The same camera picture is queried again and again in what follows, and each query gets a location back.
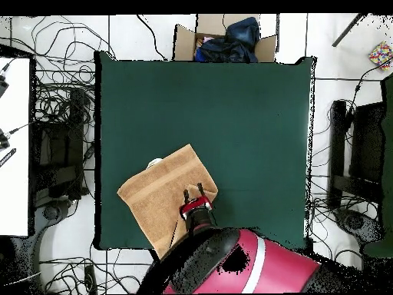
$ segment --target floor tile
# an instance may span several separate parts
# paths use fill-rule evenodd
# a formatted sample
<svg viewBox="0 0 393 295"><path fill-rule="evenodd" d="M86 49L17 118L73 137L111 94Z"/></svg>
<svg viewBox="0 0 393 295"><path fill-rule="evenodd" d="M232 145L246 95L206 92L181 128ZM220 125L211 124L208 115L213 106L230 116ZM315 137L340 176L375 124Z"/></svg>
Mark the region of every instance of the floor tile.
<svg viewBox="0 0 393 295"><path fill-rule="evenodd" d="M95 182L94 182L94 172L93 171L85 171L84 172L84 181L82 182L84 187L88 187L89 194L87 196L91 197L94 201L95 196Z"/></svg>
<svg viewBox="0 0 393 295"><path fill-rule="evenodd" d="M369 15L333 48L332 43L345 30L356 14L309 14L307 55L318 58L316 77L354 78L374 68L368 54L381 41L393 45L393 20L383 16ZM367 79L382 80L391 74L380 69L371 71Z"/></svg>
<svg viewBox="0 0 393 295"><path fill-rule="evenodd" d="M324 215L319 215L319 217L320 221L323 221L323 224L318 222L313 224L313 233L319 237L317 238L316 236L312 235L312 238L315 240L314 252L321 254L324 257L331 258L326 244L332 251L333 259L340 250L351 249L359 252L358 243L352 235L349 235L348 233L339 229L334 222L330 221L329 219L325 219ZM358 257L354 254L342 254L342 256L340 255L339 257L339 262L346 266L355 266L358 269L360 269L362 266L360 259L358 259Z"/></svg>
<svg viewBox="0 0 393 295"><path fill-rule="evenodd" d="M141 18L156 35L157 50L169 60L173 54L175 25L180 24L191 31L195 29L195 14L142 15ZM111 16L111 47L118 60L162 60L154 49L151 31L136 15Z"/></svg>
<svg viewBox="0 0 393 295"><path fill-rule="evenodd" d="M93 260L100 264L106 263L106 252L105 250L91 251ZM109 264L147 264L151 265L153 258L149 250L141 249L111 249L107 251L107 262Z"/></svg>
<svg viewBox="0 0 393 295"><path fill-rule="evenodd" d="M95 155L86 161L84 168L95 169Z"/></svg>
<svg viewBox="0 0 393 295"><path fill-rule="evenodd" d="M61 31L62 28L72 27L69 22L74 23L74 26L80 29ZM63 18L57 15L45 18L43 16L35 18L19 16L12 19L12 36L15 38L13 45L16 48L31 51L31 49L19 43L18 40L21 40L30 48L35 48L39 54L58 57L60 60L67 56L70 60L75 60L70 65L63 67L59 63L51 63L48 59L38 56L38 68L49 70L65 68L65 70L77 71L83 66L87 66L86 69L94 70L94 50L92 48L108 50L108 46L104 42L100 43L99 37L94 33L107 41L107 22L107 16L63 16ZM94 33L88 31L82 24L85 24ZM91 60L91 62L87 64L81 62L86 60Z"/></svg>
<svg viewBox="0 0 393 295"><path fill-rule="evenodd" d="M89 183L94 192L94 183ZM70 207L69 213L74 213L76 204ZM94 200L90 195L82 197L78 209L59 224L49 227L41 242L40 261L68 258L89 257L89 248L94 237Z"/></svg>
<svg viewBox="0 0 393 295"><path fill-rule="evenodd" d="M0 16L0 44L1 45L8 45L8 39L1 39L1 38L9 38L10 37L10 30L9 30L9 22L10 18L5 18Z"/></svg>
<svg viewBox="0 0 393 295"><path fill-rule="evenodd" d="M261 38L266 38L276 34L276 14L261 14L259 15L259 26Z"/></svg>
<svg viewBox="0 0 393 295"><path fill-rule="evenodd" d="M83 264L72 264L73 270L76 275L76 280L83 280L84 279L84 265ZM41 282L43 284L43 290L47 290L48 292L57 293L62 290L66 290L65 292L61 293L61 295L68 295L69 291L67 290L68 284L70 289L72 290L72 295L77 295L77 291L75 290L75 282L70 277L75 277L73 272L71 271L71 267L67 266L67 264L40 264L40 271L41 271ZM51 282L54 277L56 279L63 276L64 280L56 280ZM78 285L78 290L82 295L87 293L86 287L84 284Z"/></svg>
<svg viewBox="0 0 393 295"><path fill-rule="evenodd" d="M307 14L280 14L277 62L293 64L305 56L306 16Z"/></svg>
<svg viewBox="0 0 393 295"><path fill-rule="evenodd" d="M38 80L43 84L65 84L78 81L81 83L83 87L88 85L94 85L95 76L94 76L94 65L89 64L89 69L86 67L66 67L66 70L59 70L56 67L47 67L43 69L40 65L36 67L36 76ZM72 69L81 68L80 71L74 71Z"/></svg>
<svg viewBox="0 0 393 295"><path fill-rule="evenodd" d="M114 277L117 277L129 293L136 293L139 288L138 282L129 276L136 277L139 282L142 282L142 279L144 278L148 268L148 266L108 265L107 271L114 275ZM95 275L97 284L102 284L105 286L106 273L96 268ZM127 292L122 288L121 285L113 281L113 278L110 275L107 275L107 294L127 294Z"/></svg>

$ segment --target white floor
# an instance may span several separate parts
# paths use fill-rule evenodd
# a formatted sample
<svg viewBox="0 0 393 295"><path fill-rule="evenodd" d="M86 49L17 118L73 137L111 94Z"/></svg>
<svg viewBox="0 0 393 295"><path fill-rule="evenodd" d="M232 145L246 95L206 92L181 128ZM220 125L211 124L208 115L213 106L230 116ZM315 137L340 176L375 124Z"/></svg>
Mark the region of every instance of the white floor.
<svg viewBox="0 0 393 295"><path fill-rule="evenodd" d="M336 47L332 47L334 40L341 34L348 23L356 14L281 14L279 29L279 53L276 60L282 63L295 63L304 55L317 57L315 70L315 122L314 132L325 130L329 126L326 113L330 105L337 99L352 100L355 86L362 74L374 65L368 59L368 53L381 41L386 41L393 45L393 23L391 18L381 16L368 16L360 21L351 32ZM175 24L194 30L195 15L146 15L145 18L149 26L154 30L157 39L157 48L164 57L172 58L173 30ZM137 59L137 60L160 60L160 56L154 50L153 37L150 31L137 19L136 15L116 15L116 16L51 16L47 17L36 29L35 26L43 17L26 18L14 17L12 28L10 21L0 18L0 38L10 38L12 36L12 46L16 48L28 49L20 45L18 40L22 40L32 48L34 47L33 37L36 37L36 51L44 54L49 48L60 28L70 27L59 22L66 23L67 20L75 23L75 26L82 26L76 23L86 24L89 28L99 34L105 41L110 43L117 59ZM260 19L262 36L275 34L276 15L261 15ZM37 32L45 27L39 35ZM71 29L61 31L59 38L53 45L49 54L63 58L67 46L74 39ZM100 40L89 31L78 29L75 32L77 41L89 44L92 48L98 49ZM0 39L0 44L10 45L9 40ZM108 46L101 42L100 49L107 51ZM73 47L68 49L67 55L72 53ZM93 50L82 44L77 44L72 58L79 60L90 60L93 58ZM37 57L43 69L52 71L58 67L48 62L44 57ZM77 63L74 67L67 69L78 70L82 64ZM94 63L88 64L94 70ZM388 76L390 71L374 70L366 76L366 81L362 83L355 103L357 105L381 101L381 89L379 81ZM94 139L94 132L91 130L88 140ZM317 134L313 139L313 153L328 146L329 131ZM317 154L312 164L324 164L328 160L329 151ZM89 160L86 168L94 168L94 157ZM328 165L314 167L312 174L327 175ZM86 171L88 187L94 194L94 172ZM314 177L312 179L317 185L326 189L326 177ZM323 192L315 185L312 186L313 196ZM358 245L354 237L340 231L329 219L323 223L314 223L314 233L330 246L333 256L342 249L358 250ZM76 214L59 225L51 227L45 233L41 245L40 260L68 259L69 257L89 257L89 248L94 236L94 200L91 196L85 196L79 202ZM315 252L329 257L330 253L326 245L316 237ZM92 259L97 264L102 264L106 268L106 252L92 249ZM114 262L117 259L119 250L109 250L107 252L108 271L113 273ZM122 250L117 259L116 275L118 277L134 275L142 280L147 271L148 264L152 261L150 254L146 250ZM340 255L338 261L345 265L361 266L360 259L351 254ZM64 264L42 264L42 280L48 282L60 271ZM77 275L83 279L82 269L76 268ZM97 283L105 281L105 273L96 269ZM112 287L114 282L108 277L107 287ZM137 283L132 279L124 279L124 286L134 292ZM53 290L63 290L64 284L56 282ZM116 285L108 293L125 293Z"/></svg>

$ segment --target cardboard box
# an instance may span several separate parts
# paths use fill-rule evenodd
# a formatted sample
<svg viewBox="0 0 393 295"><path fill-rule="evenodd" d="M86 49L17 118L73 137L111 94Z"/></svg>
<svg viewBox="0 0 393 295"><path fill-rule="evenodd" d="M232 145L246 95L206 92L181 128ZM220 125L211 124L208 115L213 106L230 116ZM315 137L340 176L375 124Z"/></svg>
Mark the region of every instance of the cardboard box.
<svg viewBox="0 0 393 295"><path fill-rule="evenodd" d="M198 38L220 37L225 35L225 28L248 17L259 21L259 14L198 14L196 15L196 31L190 31L181 25L176 25L174 35L174 61L193 61L193 53ZM261 38L255 46L255 56L258 62L274 62L277 35Z"/></svg>

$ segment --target black device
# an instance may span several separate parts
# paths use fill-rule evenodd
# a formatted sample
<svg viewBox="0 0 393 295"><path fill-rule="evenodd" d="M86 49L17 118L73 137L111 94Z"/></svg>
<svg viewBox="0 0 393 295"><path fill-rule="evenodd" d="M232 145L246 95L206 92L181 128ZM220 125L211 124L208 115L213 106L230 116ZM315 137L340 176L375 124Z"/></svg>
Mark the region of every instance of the black device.
<svg viewBox="0 0 393 295"><path fill-rule="evenodd" d="M2 159L0 159L0 167L3 166L5 162L8 161L15 153L16 153L16 149L12 148L9 153L7 153Z"/></svg>
<svg viewBox="0 0 393 295"><path fill-rule="evenodd" d="M329 183L327 205L339 208L342 192L355 194L367 201L381 203L381 157L383 135L380 122L385 115L383 102L358 106L354 115L352 157L349 177L344 176L347 133L346 103L334 101L330 109Z"/></svg>
<svg viewBox="0 0 393 295"><path fill-rule="evenodd" d="M382 239L382 227L369 216L350 209L338 209L333 212L337 225L353 235L359 246Z"/></svg>
<svg viewBox="0 0 393 295"><path fill-rule="evenodd" d="M0 75L0 97L5 93L8 88L8 84L5 81L4 76Z"/></svg>
<svg viewBox="0 0 393 295"><path fill-rule="evenodd" d="M84 268L84 283L89 295L98 295L93 264L86 264Z"/></svg>
<svg viewBox="0 0 393 295"><path fill-rule="evenodd" d="M8 138L5 136L2 129L0 129L0 151L9 147Z"/></svg>
<svg viewBox="0 0 393 295"><path fill-rule="evenodd" d="M66 122L37 121L32 125L33 161L36 190L49 189L49 197L67 195L79 200L83 193L83 140L84 115L82 107L88 104L83 90L70 91L69 116Z"/></svg>

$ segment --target tangled wires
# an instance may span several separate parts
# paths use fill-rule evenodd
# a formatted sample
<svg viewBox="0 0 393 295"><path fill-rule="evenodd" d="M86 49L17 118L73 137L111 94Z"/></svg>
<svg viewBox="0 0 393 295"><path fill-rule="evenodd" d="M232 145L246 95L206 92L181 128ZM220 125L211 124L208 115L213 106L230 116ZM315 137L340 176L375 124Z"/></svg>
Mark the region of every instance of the tangled wires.
<svg viewBox="0 0 393 295"><path fill-rule="evenodd" d="M111 46L98 33L87 27L83 23L70 22L63 16L60 16L64 22L56 21L48 25L44 25L47 16L42 18L38 24L31 30L31 39L33 46L26 44L24 41L13 38L12 42L17 45L23 45L28 51L32 52L37 62L37 107L35 109L35 118L43 118L43 121L64 122L68 123L70 108L70 90L80 89L88 98L85 106L81 108L84 116L84 124L89 125L94 121L94 113L92 104L94 103L94 71L91 68L94 65L93 53L101 50L102 45L107 45L107 49L112 57L116 58ZM61 26L54 36L53 41L49 45L47 51L39 53L37 51L37 43L45 44L39 41L42 32L52 26ZM64 37L65 31L72 31L73 41L71 41L65 49L63 57L51 55L57 40ZM88 31L93 38L99 40L99 45L93 48L91 45L77 40L77 31ZM75 58L77 46L84 46L91 49L91 59L81 60ZM50 65L54 70L45 68Z"/></svg>
<svg viewBox="0 0 393 295"><path fill-rule="evenodd" d="M318 193L314 193L315 195L321 195L321 194L326 194L327 191L326 189L324 189L323 187L320 187L319 185L317 185L315 182L312 181L312 183L319 189L323 190L324 192L318 192ZM368 213L368 209L370 207L373 207L375 212L378 212L378 208L376 206L375 203L372 203L370 201L366 201L364 198L359 197L359 196L347 196L347 195L343 195L340 197L340 199L342 201L346 201L346 203L341 203L339 208L345 208L345 209L349 209L351 207L354 207L358 204L363 204L363 203L367 203L366 205L366 209L365 211L362 211L362 214L367 214ZM335 211L336 208L332 209L327 205L327 200L324 197L315 197L312 199L312 205L311 205L311 220L309 222L309 228L308 228L308 232L309 235L316 237L319 241L315 241L314 243L322 243L325 245L325 247L328 249L329 252L329 257L331 260L334 259L334 261L337 261L337 258L345 253L345 252L350 252L353 253L354 255L358 256L359 258L362 259L362 263L363 263L363 257L360 253L351 250L351 249L345 249L345 250L340 250L339 252L335 253L335 255L333 255L333 251L332 248L325 242L326 239L329 236L329 232L328 229L324 226L324 222L325 220L330 220L331 222L333 222L334 224L337 224L337 222L335 221L335 218L332 218L331 215L332 213ZM320 236L316 235L314 233L313 227L314 224L318 224L320 225L326 232L325 238L321 238Z"/></svg>
<svg viewBox="0 0 393 295"><path fill-rule="evenodd" d="M55 259L55 260L50 260L50 261L42 261L40 264L48 264L48 263L54 263L54 262L58 262L60 260L64 260L64 259ZM80 260L78 262L69 262L67 264L65 264L64 268L59 271L58 273L56 273L54 275L54 277L46 283L46 285L44 286L44 293L45 294L63 294L63 293L67 293L68 295L86 295L89 293L92 293L94 291L97 290L103 290L104 292L101 293L100 295L105 295L107 290L119 285L123 291L127 294L130 294L130 291L122 284L122 280L124 279L132 279L135 282L137 282L138 286L140 286L140 281L135 277L135 276L124 276L124 277L117 277L116 275L113 275L111 272L104 270L102 268L100 268L92 259L89 258L83 258L83 257L72 257L72 258L68 258L68 260ZM87 265L92 264L94 266L94 268L97 268L99 271L105 273L106 275L108 275L109 277L111 277L111 280L108 280L104 283L100 283L97 285L93 285L93 282L91 280L88 279L88 277L86 277L86 275L84 276L83 280L80 280L76 270L77 269L81 269L82 271L84 271L84 268L86 268ZM56 282L62 282L66 289L65 290L59 290L59 291L54 291L52 290L52 287L54 285L54 283ZM113 283L115 282L115 284L111 285L110 287L107 287L108 283Z"/></svg>

